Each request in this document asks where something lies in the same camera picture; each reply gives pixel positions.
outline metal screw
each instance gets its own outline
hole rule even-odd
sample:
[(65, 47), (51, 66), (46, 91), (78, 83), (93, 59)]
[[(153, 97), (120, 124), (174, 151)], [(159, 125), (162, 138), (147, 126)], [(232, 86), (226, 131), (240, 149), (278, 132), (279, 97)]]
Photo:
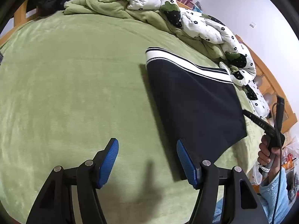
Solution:
[(61, 167), (60, 166), (56, 166), (53, 170), (54, 170), (54, 172), (59, 172), (61, 170)]
[(202, 161), (202, 164), (203, 164), (204, 166), (210, 166), (210, 165), (211, 165), (211, 162), (210, 162), (209, 160), (203, 160), (203, 161)]
[(234, 170), (238, 173), (242, 171), (241, 167), (239, 167), (239, 166), (235, 166)]
[(86, 165), (86, 166), (91, 166), (91, 165), (93, 165), (93, 161), (92, 161), (92, 160), (87, 160), (87, 161), (85, 162), (85, 165)]

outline finger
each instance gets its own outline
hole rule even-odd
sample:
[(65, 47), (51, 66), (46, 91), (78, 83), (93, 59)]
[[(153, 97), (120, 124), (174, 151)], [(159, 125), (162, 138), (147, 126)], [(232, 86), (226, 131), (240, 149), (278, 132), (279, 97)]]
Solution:
[(264, 160), (264, 162), (266, 162), (266, 163), (270, 162), (270, 158), (267, 157), (262, 151), (259, 151), (258, 155), (262, 160)]
[(279, 147), (272, 147), (271, 152), (277, 156), (280, 156), (280, 148)]
[(258, 162), (261, 164), (261, 165), (267, 165), (267, 163), (261, 159), (260, 157), (258, 158)]
[(260, 149), (266, 156), (270, 156), (270, 151), (268, 150), (268, 148), (265, 144), (261, 143)]
[(263, 135), (262, 136), (262, 143), (267, 146), (268, 142), (269, 142), (269, 138), (267, 137), (267, 135)]

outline wooden bed frame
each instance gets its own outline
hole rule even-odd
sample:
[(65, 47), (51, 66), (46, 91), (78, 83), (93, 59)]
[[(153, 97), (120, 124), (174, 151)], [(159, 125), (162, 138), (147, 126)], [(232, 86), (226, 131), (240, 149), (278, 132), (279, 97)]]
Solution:
[[(25, 2), (16, 10), (14, 13), (14, 27), (8, 31), (2, 38), (0, 38), (0, 45), (2, 45), (10, 36), (11, 34), (21, 25), (25, 24), (28, 21), (31, 21), (38, 17), (38, 10), (37, 13), (31, 15), (30, 17), (26, 18), (26, 7), (27, 7), (28, 0), (25, 0)], [(184, 5), (181, 2), (177, 2), (178, 5), (182, 8), (188, 8), (188, 6)], [(236, 35), (236, 38), (241, 41), (243, 44), (243, 40)], [(276, 81), (275, 77), (271, 73), (271, 71), (267, 68), (267, 66), (262, 62), (262, 60), (248, 47), (252, 58), (255, 62), (256, 68), (257, 68), (257, 75), (262, 78), (262, 85), (259, 87), (259, 90), (263, 95), (266, 93), (270, 93), (271, 95), (280, 95), (285, 98), (285, 114), (284, 114), (284, 122), (282, 125), (282, 133), (287, 132), (296, 122), (297, 117), (295, 113), (292, 111), (291, 106), (282, 90), (278, 82)]]

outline green bed sheet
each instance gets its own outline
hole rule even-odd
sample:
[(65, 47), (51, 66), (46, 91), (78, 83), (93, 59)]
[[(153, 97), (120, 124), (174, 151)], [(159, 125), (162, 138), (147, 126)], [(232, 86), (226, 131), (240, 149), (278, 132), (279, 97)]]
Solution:
[[(218, 67), (152, 25), (95, 14), (57, 12), (29, 22), (0, 48), (0, 200), (14, 219), (26, 222), (53, 167), (76, 167), (115, 137), (119, 154), (98, 192), (107, 222), (188, 221), (197, 191), (174, 171), (148, 83), (149, 46)], [(245, 93), (236, 91), (251, 111)], [(248, 136), (217, 166), (251, 168), (263, 132), (247, 118), (246, 126)]]

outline light blue sleeve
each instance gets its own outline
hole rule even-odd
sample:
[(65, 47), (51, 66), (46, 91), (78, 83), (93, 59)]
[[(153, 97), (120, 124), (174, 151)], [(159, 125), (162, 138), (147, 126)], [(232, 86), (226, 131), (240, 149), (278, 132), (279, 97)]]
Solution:
[[(275, 202), (278, 192), (278, 183), (279, 183), (279, 173), (275, 176), (275, 178), (268, 184), (268, 178), (266, 178), (260, 185), (259, 190), (261, 196), (258, 196), (264, 211), (266, 213), (268, 222), (271, 223), (272, 216), (275, 208)], [(281, 168), (281, 183), (280, 183), (280, 192), (277, 203), (277, 209), (275, 213), (274, 223), (279, 224), (282, 222), (284, 217), (289, 211), (289, 199), (288, 199), (288, 191), (286, 189), (286, 171), (282, 167)]]

